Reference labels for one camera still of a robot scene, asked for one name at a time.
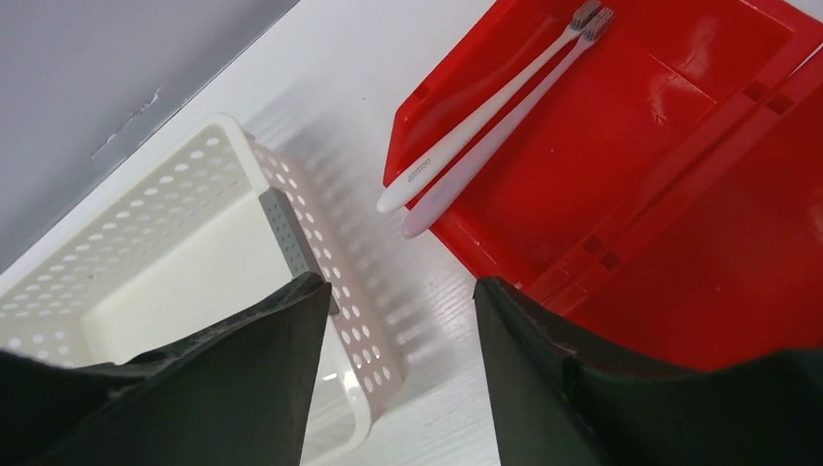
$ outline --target wall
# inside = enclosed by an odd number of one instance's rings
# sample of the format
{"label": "wall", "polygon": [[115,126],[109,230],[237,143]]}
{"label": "wall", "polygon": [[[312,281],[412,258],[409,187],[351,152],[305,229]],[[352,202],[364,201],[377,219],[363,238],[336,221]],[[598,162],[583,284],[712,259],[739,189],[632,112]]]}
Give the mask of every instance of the wall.
{"label": "wall", "polygon": [[0,271],[298,0],[0,4]]}

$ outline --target white toothbrush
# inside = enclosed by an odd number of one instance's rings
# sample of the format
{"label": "white toothbrush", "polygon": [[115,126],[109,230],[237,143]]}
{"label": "white toothbrush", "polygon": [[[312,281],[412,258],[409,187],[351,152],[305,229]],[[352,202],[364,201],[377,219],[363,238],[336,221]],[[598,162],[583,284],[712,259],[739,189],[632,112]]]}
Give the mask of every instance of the white toothbrush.
{"label": "white toothbrush", "polygon": [[572,22],[569,23],[560,37],[548,46],[548,49],[538,55],[529,66],[501,87],[469,116],[466,116],[463,121],[423,153],[389,185],[378,200],[378,212],[385,214],[396,211],[422,191],[448,165],[448,162],[469,144],[469,141],[475,137],[480,129],[495,114],[500,112],[500,109],[520,90],[520,87],[526,84],[560,49],[580,35],[580,31],[598,9],[600,9],[599,0],[588,0],[578,8],[572,17]]}
{"label": "white toothbrush", "polygon": [[583,29],[580,40],[558,63],[557,67],[423,195],[403,220],[401,227],[403,236],[413,238],[437,221],[548,90],[585,51],[600,39],[613,17],[614,12],[611,9],[606,8],[600,11]]}

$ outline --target perforated basket wall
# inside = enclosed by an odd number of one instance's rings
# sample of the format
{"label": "perforated basket wall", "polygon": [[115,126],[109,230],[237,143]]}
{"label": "perforated basket wall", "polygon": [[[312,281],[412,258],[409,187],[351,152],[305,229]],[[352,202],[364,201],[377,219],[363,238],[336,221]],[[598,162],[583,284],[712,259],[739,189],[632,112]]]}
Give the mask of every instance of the perforated basket wall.
{"label": "perforated basket wall", "polygon": [[0,276],[0,344],[67,367],[123,362],[313,270],[336,303],[303,463],[356,447],[402,376],[304,186],[298,163],[227,116],[162,160],[128,160]]}

